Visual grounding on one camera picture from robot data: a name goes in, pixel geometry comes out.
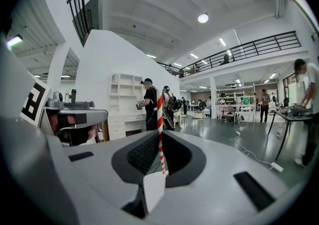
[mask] power strip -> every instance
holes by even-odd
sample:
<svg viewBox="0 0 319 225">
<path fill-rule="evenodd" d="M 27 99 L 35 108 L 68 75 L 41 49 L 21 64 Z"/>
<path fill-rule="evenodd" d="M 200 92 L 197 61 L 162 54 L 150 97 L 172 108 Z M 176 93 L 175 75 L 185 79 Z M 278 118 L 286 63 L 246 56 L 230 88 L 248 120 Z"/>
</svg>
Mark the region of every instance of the power strip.
<svg viewBox="0 0 319 225">
<path fill-rule="evenodd" d="M 271 163 L 271 165 L 272 165 L 272 168 L 274 168 L 279 173 L 281 173 L 284 170 L 281 166 L 277 165 L 275 162 Z"/>
</svg>

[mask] black railing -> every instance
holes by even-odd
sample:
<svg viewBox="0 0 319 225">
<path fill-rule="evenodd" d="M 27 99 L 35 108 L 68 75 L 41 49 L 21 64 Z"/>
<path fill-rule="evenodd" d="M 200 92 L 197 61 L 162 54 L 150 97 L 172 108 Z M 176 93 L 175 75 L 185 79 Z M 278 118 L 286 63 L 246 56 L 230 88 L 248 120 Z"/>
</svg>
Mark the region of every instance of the black railing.
<svg viewBox="0 0 319 225">
<path fill-rule="evenodd" d="M 182 69 L 176 67 L 175 69 L 178 70 L 179 78 L 183 78 L 238 60 L 296 47 L 301 47 L 301 44 L 296 36 L 296 31 L 290 31 L 254 40 L 206 57 Z"/>
<path fill-rule="evenodd" d="M 163 67 L 166 71 L 168 71 L 171 75 L 175 76 L 176 78 L 181 78 L 183 74 L 183 70 L 179 69 L 175 66 L 164 64 L 157 62 L 161 67 Z"/>
<path fill-rule="evenodd" d="M 81 40 L 82 45 L 84 46 L 92 28 L 88 23 L 85 2 L 84 0 L 67 0 L 67 4 L 70 5 L 75 30 Z"/>
</svg>

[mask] pillar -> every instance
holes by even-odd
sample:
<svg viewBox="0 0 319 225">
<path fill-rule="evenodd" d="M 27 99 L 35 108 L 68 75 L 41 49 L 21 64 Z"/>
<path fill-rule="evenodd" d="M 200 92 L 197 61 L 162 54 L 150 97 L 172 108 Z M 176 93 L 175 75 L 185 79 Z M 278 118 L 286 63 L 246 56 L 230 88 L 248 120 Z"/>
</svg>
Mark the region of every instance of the pillar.
<svg viewBox="0 0 319 225">
<path fill-rule="evenodd" d="M 47 84 L 51 87 L 52 91 L 58 91 L 61 83 L 61 75 L 65 62 L 66 55 L 69 52 L 70 45 L 66 42 L 60 44 L 55 49 L 48 75 Z"/>
<path fill-rule="evenodd" d="M 209 81 L 210 81 L 210 95 L 211 95 L 211 118 L 216 119 L 216 112 L 217 112 L 216 83 L 215 83 L 214 77 L 210 77 Z"/>
</svg>

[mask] black table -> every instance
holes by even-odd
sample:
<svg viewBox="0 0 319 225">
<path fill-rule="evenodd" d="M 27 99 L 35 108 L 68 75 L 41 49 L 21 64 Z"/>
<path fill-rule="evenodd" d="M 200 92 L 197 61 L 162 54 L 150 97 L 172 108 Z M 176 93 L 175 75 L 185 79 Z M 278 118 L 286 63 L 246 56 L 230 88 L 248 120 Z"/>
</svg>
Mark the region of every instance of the black table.
<svg viewBox="0 0 319 225">
<path fill-rule="evenodd" d="M 285 129 L 283 140 L 281 142 L 281 146 L 280 146 L 279 152 L 278 152 L 277 157 L 276 157 L 275 160 L 278 159 L 279 154 L 281 152 L 281 149 L 283 148 L 283 145 L 285 143 L 288 127 L 289 127 L 289 132 L 290 132 L 291 123 L 295 122 L 295 121 L 297 121 L 297 122 L 298 121 L 308 121 L 308 120 L 312 120 L 312 118 L 313 118 L 312 116 L 293 117 L 293 116 L 288 116 L 288 115 L 282 114 L 279 111 L 275 111 L 274 116 L 273 116 L 273 121 L 271 122 L 271 125 L 270 125 L 269 132 L 268 132 L 267 136 L 269 136 L 269 133 L 270 133 L 270 130 L 271 130 L 272 126 L 273 126 L 276 114 L 278 114 L 280 117 L 282 117 L 284 120 L 286 120 L 286 129 Z"/>
</svg>

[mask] red and white striped pole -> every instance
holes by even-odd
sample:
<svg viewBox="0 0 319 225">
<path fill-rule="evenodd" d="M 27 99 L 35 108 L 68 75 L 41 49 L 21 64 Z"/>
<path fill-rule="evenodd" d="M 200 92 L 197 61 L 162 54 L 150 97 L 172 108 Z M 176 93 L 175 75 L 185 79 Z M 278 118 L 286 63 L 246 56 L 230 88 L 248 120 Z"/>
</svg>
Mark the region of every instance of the red and white striped pole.
<svg viewBox="0 0 319 225">
<path fill-rule="evenodd" d="M 164 153 L 162 147 L 162 132 L 163 132 L 163 92 L 161 89 L 158 89 L 156 92 L 157 104 L 158 104 L 158 131 L 159 131 L 159 158 L 161 171 L 165 174 L 165 162 L 164 162 Z"/>
</svg>

